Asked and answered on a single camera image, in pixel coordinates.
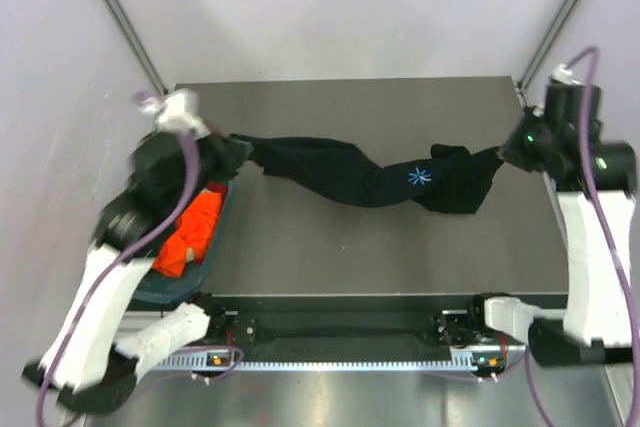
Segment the black t-shirt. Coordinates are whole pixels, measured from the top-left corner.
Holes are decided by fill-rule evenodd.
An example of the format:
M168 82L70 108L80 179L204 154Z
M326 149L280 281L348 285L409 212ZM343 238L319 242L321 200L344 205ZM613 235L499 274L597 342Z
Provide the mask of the black t-shirt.
M428 158L380 166L356 145L335 139L231 137L252 146L249 159L265 175L362 208L413 201L431 212L473 215L503 166L496 147L472 153L463 146L434 144Z

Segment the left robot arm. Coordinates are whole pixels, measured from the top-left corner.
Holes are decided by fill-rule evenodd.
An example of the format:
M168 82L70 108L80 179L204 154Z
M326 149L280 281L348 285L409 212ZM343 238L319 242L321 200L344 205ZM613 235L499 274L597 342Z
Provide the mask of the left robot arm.
M221 134L155 132L143 138L129 156L126 189L101 212L58 337L23 369L40 401L57 391L58 404L77 415L113 413L172 354L224 337L223 309L211 296L194 293L154 324L115 338L178 217L210 182L233 179L250 152L249 144Z

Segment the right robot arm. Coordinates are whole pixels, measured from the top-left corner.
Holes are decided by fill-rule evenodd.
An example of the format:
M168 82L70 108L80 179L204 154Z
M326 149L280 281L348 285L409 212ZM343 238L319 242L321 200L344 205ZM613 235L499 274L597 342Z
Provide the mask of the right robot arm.
M617 269L630 272L629 234L636 156L604 143L601 90L552 80L543 106L528 107L503 147L505 161L553 180L566 231L569 288L564 309L543 309L503 293L475 295L466 327L487 343L503 333L543 367L630 364L632 330Z

